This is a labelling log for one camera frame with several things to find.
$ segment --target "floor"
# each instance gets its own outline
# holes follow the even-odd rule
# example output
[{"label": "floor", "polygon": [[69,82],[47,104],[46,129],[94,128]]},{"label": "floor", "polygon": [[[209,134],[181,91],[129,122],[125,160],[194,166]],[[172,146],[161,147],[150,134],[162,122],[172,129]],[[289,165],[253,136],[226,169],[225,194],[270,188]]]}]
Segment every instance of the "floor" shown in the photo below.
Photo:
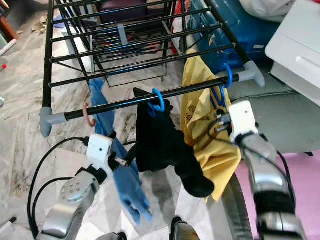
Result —
[{"label": "floor", "polygon": [[[93,133],[93,129],[84,124],[82,118],[55,125],[48,138],[43,138],[39,131],[46,36],[32,33],[31,28],[43,14],[45,13],[38,12],[31,17],[22,26],[23,33],[17,44],[0,57],[0,64],[8,65],[6,70],[0,72],[0,96],[6,99],[4,106],[0,108],[0,225],[13,216],[17,217],[12,230],[1,236],[4,240],[32,239],[26,204],[32,177],[42,156],[65,138],[89,136]],[[61,30],[55,28],[54,35],[61,36]],[[54,56],[63,56],[67,52],[65,43],[54,45]],[[154,76],[161,71],[162,69],[148,69],[111,77],[110,81],[118,84],[140,79],[141,76]],[[113,88],[105,85],[103,93],[109,102],[114,102],[133,97],[133,87],[140,87],[146,91],[151,91],[153,87],[160,90],[171,89],[180,86],[182,71],[183,62],[175,62],[168,65],[168,76],[164,78],[164,82],[158,78]],[[77,77],[79,73],[76,71],[59,65],[53,66],[54,82]],[[78,110],[84,101],[90,101],[90,92],[84,82],[53,89],[54,113]],[[180,98],[174,97],[170,101],[174,106],[173,121],[179,125]],[[135,139],[136,112],[136,107],[116,111],[114,128],[121,142]],[[86,148],[77,142],[66,143],[54,151],[40,170],[35,191],[50,179],[73,176],[81,166],[87,166],[85,152]],[[320,222],[320,209],[317,204],[319,191],[312,190],[318,189],[316,184],[319,182],[317,178],[320,171],[320,151],[317,151],[314,157],[304,154],[290,154],[286,157],[293,169],[297,214],[303,221],[309,239],[319,239],[320,232],[316,226]],[[248,172],[243,164],[238,168],[237,175],[247,206],[253,206]],[[143,220],[141,225],[136,225],[128,212],[122,208],[114,183],[109,180],[101,186],[92,207],[87,211],[77,240],[94,240],[104,233],[121,230],[127,233],[130,240],[167,240],[168,226],[174,215],[180,215],[192,224],[200,239],[232,239],[223,204],[212,201],[205,204],[203,199],[188,195],[172,168],[152,174],[143,173],[140,174],[140,178],[143,190],[150,201],[152,222]],[[55,203],[62,184],[52,185],[40,197],[36,210],[36,219],[40,227]],[[257,235],[254,208],[248,207],[248,212],[251,228]]]}]

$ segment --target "blue cloth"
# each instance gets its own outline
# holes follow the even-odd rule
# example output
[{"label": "blue cloth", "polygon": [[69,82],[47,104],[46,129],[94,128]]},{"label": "blue cloth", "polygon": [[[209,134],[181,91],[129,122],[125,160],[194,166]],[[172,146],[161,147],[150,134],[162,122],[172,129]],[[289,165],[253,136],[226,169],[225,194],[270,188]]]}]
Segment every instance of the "blue cloth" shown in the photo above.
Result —
[{"label": "blue cloth", "polygon": [[[101,92],[103,85],[104,81],[102,78],[96,78],[90,81],[89,86],[91,89],[92,106],[108,103]],[[113,131],[113,124],[115,121],[114,111],[98,113],[93,117],[96,120],[96,134],[107,136]],[[117,157],[122,159],[124,159],[128,153],[117,138],[113,141],[112,150],[113,152],[116,152]],[[141,187],[142,182],[139,179],[139,171],[136,162],[132,161],[131,165],[128,167],[120,165],[119,168],[113,172],[113,179],[122,204],[131,214],[136,224],[140,224],[141,215],[148,221],[151,221],[152,215],[149,212],[150,205]]]}]

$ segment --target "blue suitcase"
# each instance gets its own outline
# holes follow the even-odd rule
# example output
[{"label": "blue suitcase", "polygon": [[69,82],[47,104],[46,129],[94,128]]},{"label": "blue suitcase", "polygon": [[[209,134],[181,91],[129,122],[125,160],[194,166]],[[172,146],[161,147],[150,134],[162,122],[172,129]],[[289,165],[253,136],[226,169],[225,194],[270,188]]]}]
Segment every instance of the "blue suitcase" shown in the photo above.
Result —
[{"label": "blue suitcase", "polygon": [[[239,0],[210,1],[216,6],[251,60],[255,61],[257,65],[270,61],[265,54],[265,47],[280,24],[251,16],[243,9]],[[207,8],[203,0],[192,0],[190,11],[203,8]],[[188,27],[195,29],[216,23],[217,21],[211,12],[205,12],[194,14],[188,22]],[[196,45],[200,51],[230,44],[222,29],[197,33],[194,37],[198,41]],[[229,64],[231,68],[242,67],[244,64],[234,49],[206,54],[202,58],[213,73],[222,71],[224,63]]]}]

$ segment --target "pink clip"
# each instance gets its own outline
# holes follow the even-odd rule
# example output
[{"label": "pink clip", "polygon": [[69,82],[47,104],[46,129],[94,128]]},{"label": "pink clip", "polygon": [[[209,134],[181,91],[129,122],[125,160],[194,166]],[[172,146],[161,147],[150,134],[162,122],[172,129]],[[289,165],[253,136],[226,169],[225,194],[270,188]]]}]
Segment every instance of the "pink clip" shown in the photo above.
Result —
[{"label": "pink clip", "polygon": [[89,119],[89,115],[88,115],[88,111],[87,111],[87,107],[89,106],[89,103],[85,102],[82,106],[82,111],[83,111],[83,117],[84,117],[84,121],[86,121],[88,123],[88,125],[93,128],[96,125],[96,120],[93,119],[92,122]]}]

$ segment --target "black cloth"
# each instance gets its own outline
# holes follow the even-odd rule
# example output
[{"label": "black cloth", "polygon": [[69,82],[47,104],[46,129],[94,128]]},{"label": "black cloth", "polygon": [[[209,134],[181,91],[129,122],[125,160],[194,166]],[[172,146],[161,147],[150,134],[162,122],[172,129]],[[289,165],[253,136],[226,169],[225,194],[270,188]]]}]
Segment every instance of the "black cloth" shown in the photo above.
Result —
[{"label": "black cloth", "polygon": [[[134,88],[134,95],[140,97],[148,92]],[[174,166],[175,173],[181,178],[185,190],[194,197],[204,198],[214,191],[214,184],[204,177],[193,147],[185,143],[185,135],[176,129],[170,114],[173,106],[168,100],[165,111],[156,112],[152,118],[148,104],[141,103],[136,119],[136,163],[140,172],[156,172]],[[150,101],[158,105],[159,100]]]}]

